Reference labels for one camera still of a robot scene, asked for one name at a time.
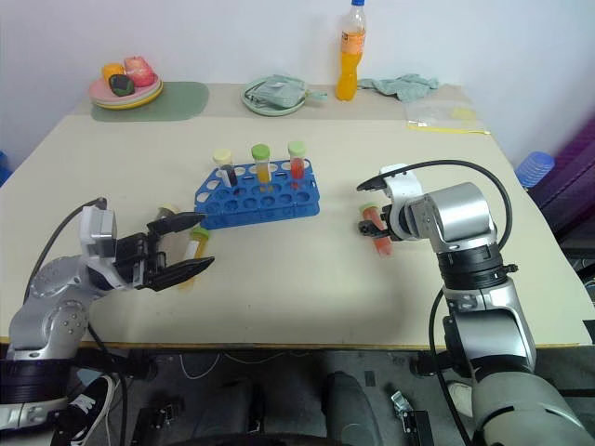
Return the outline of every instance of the test tube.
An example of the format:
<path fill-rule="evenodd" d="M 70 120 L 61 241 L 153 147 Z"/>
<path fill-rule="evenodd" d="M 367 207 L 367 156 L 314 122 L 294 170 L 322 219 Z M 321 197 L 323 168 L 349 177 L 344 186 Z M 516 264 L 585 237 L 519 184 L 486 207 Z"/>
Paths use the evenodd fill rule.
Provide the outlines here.
<path fill-rule="evenodd" d="M 379 230 L 385 229 L 384 223 L 382 223 L 380 214 L 378 213 L 378 207 L 374 203 L 364 204 L 360 207 L 360 212 L 362 213 L 364 220 L 372 220 Z M 390 242 L 390 237 L 374 239 L 374 245 L 379 256 L 390 256 L 390 254 L 392 254 L 392 243 Z"/>
<path fill-rule="evenodd" d="M 306 154 L 306 144 L 303 141 L 291 141 L 287 145 L 289 151 L 289 162 L 291 165 L 291 178 L 304 178 L 304 155 Z"/>
<path fill-rule="evenodd" d="M 186 248 L 186 254 L 184 254 L 184 260 L 190 260 L 191 258 L 201 258 L 205 251 L 206 241 L 210 234 L 209 231 L 200 226 L 195 227 L 190 233 L 190 241 Z M 188 288 L 194 283 L 194 277 L 190 277 L 186 282 L 182 282 L 178 285 L 178 289 L 183 290 Z"/>
<path fill-rule="evenodd" d="M 257 178 L 261 185 L 267 185 L 271 182 L 271 172 L 269 170 L 269 159 L 271 158 L 271 149 L 266 144 L 257 144 L 252 148 L 252 157 L 257 168 Z"/>
<path fill-rule="evenodd" d="M 235 170 L 233 169 L 231 151 L 228 149 L 217 149 L 213 152 L 213 161 L 219 167 L 219 175 L 223 180 L 223 184 L 228 188 L 237 186 L 238 177 L 235 175 Z"/>

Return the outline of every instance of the towel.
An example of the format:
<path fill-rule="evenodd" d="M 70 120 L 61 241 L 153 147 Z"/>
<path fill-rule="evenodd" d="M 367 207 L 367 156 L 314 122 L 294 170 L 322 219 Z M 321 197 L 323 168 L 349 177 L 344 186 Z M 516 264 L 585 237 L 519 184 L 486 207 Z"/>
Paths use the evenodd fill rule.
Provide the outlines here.
<path fill-rule="evenodd" d="M 438 88 L 438 79 L 424 79 L 418 74 L 406 74 L 396 79 L 360 79 L 357 86 L 374 88 L 378 93 L 386 96 L 396 95 L 401 102 L 413 102 L 424 98 L 431 90 Z"/>

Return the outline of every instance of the green cloth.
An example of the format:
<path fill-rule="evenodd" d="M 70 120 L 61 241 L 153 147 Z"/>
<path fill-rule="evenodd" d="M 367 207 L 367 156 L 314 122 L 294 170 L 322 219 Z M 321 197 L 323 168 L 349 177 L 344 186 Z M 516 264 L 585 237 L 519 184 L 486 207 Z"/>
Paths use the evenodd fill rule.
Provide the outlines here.
<path fill-rule="evenodd" d="M 397 96 L 401 102 L 413 102 L 424 98 L 431 90 L 438 88 L 438 79 L 424 79 L 418 74 L 406 74 L 396 79 L 360 79 L 360 88 L 374 88 L 378 93 L 386 96 Z"/>
<path fill-rule="evenodd" d="M 200 114 L 208 102 L 208 88 L 198 82 L 164 82 L 164 91 L 136 109 L 107 110 L 93 105 L 96 121 L 134 123 L 143 121 L 183 121 Z"/>

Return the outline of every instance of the bottle cap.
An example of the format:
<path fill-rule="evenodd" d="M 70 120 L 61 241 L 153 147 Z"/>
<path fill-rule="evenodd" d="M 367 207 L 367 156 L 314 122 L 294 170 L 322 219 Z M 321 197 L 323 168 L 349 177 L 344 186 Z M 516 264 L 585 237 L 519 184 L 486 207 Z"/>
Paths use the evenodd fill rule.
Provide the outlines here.
<path fill-rule="evenodd" d="M 205 228 L 197 226 L 192 230 L 192 235 L 203 235 L 208 239 L 210 237 L 210 232 Z"/>
<path fill-rule="evenodd" d="M 290 155 L 303 158 L 306 154 L 306 144 L 304 144 L 304 141 L 291 141 L 287 144 L 287 150 Z"/>
<path fill-rule="evenodd" d="M 378 206 L 377 206 L 377 204 L 376 204 L 376 203 L 372 203 L 372 202 L 370 202 L 370 203 L 362 204 L 362 205 L 360 206 L 360 213 L 361 213 L 361 214 L 363 214 L 363 213 L 364 213 L 364 211 L 365 211 L 366 209 L 369 209 L 370 207 L 375 207 L 376 209 L 378 209 Z"/>
<path fill-rule="evenodd" d="M 538 163 L 540 167 L 551 169 L 556 164 L 553 156 L 543 151 L 532 151 L 526 159 L 531 159 L 534 163 Z"/>
<path fill-rule="evenodd" d="M 231 164 L 231 151 L 228 149 L 217 149 L 213 152 L 213 161 L 217 164 Z"/>
<path fill-rule="evenodd" d="M 252 148 L 252 157 L 256 161 L 266 161 L 271 157 L 271 149 L 266 144 L 257 144 Z"/>

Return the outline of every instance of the blue test tube rack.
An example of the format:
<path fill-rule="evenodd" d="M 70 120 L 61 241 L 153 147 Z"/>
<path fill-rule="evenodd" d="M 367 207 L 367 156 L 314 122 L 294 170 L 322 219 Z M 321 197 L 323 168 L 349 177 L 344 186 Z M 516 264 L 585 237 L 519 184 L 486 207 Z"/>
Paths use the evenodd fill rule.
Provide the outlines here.
<path fill-rule="evenodd" d="M 267 221 L 315 216 L 320 194 L 310 160 L 304 178 L 293 179 L 289 160 L 270 162 L 271 183 L 258 182 L 254 164 L 235 166 L 238 184 L 227 188 L 213 170 L 194 196 L 194 211 L 206 214 L 201 226 L 208 230 L 253 225 Z"/>

